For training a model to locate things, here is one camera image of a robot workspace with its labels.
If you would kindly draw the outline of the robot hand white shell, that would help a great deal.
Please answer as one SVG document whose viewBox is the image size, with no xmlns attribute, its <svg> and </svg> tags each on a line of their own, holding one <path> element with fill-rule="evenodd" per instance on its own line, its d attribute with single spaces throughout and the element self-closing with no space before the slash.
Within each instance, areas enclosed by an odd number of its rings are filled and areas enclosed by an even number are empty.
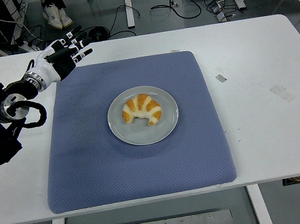
<svg viewBox="0 0 300 224">
<path fill-rule="evenodd" d="M 86 32 L 81 31 L 81 26 L 74 28 L 45 48 L 23 79 L 33 83 L 38 91 L 46 90 L 52 83 L 66 78 L 76 64 L 93 51 L 84 50 L 92 41 Z"/>
</svg>

